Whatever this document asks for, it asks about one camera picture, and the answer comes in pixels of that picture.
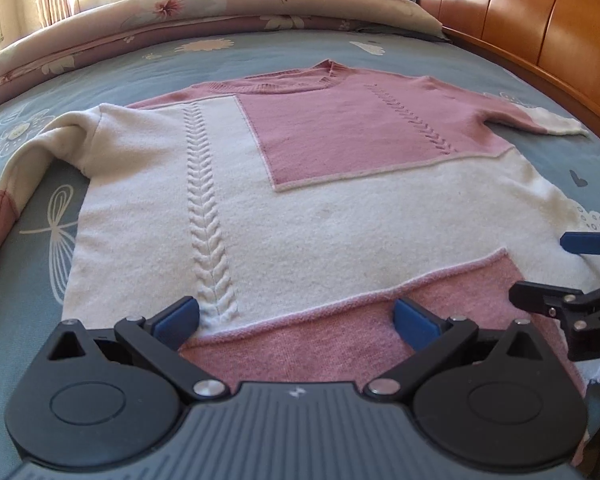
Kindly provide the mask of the pink floral folded quilt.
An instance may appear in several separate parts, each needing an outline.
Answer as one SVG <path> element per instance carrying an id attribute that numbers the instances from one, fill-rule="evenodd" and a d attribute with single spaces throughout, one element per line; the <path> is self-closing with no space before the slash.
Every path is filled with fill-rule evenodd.
<path id="1" fill-rule="evenodd" d="M 122 0 L 44 27 L 0 51 L 0 106 L 38 84 L 177 39 L 284 28 L 379 30 L 443 40 L 410 0 Z"/>

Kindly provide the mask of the orange wooden headboard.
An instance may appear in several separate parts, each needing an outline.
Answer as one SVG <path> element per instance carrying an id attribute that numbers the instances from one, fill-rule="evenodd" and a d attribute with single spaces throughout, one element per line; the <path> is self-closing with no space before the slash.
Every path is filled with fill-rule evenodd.
<path id="1" fill-rule="evenodd" d="M 419 0 L 457 46 L 550 96 L 600 138 L 600 0 Z"/>

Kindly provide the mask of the pink and white knit sweater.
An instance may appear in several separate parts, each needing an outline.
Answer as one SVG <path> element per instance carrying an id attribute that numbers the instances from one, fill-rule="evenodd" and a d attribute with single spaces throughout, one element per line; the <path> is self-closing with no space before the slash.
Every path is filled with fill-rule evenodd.
<path id="1" fill-rule="evenodd" d="M 100 103 L 9 131 L 5 240 L 62 162 L 87 188 L 76 232 L 50 236 L 60 320 L 105 327 L 192 295 L 184 356 L 229 382 L 362 382 L 407 355 L 388 327 L 400 292 L 502 327 L 517 278 L 600 286 L 600 257 L 558 244 L 600 214 L 504 129 L 592 136 L 553 102 L 332 60 Z"/>

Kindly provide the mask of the blue floral bed sheet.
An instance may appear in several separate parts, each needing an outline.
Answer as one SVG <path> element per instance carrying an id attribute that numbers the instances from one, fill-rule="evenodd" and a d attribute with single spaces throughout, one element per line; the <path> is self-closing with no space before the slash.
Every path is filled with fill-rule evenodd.
<path id="1" fill-rule="evenodd" d="M 309 67 L 326 58 L 351 67 L 429 75 L 522 104 L 552 106 L 501 66 L 452 44 L 329 30 L 224 34 L 219 40 L 215 50 L 197 51 L 189 40 L 178 40 L 119 55 L 45 81 L 1 105 L 0 172 L 15 148 L 7 141 L 14 127 L 32 139 L 48 120 L 69 110 L 131 104 L 197 82 Z M 600 214 L 600 139 L 544 139 L 512 129 L 504 129 L 503 136 L 544 178 Z M 0 479 L 18 464 L 4 426 L 5 403 L 61 316 L 48 279 L 50 236 L 76 232 L 86 188 L 78 170 L 55 162 L 0 250 Z"/>

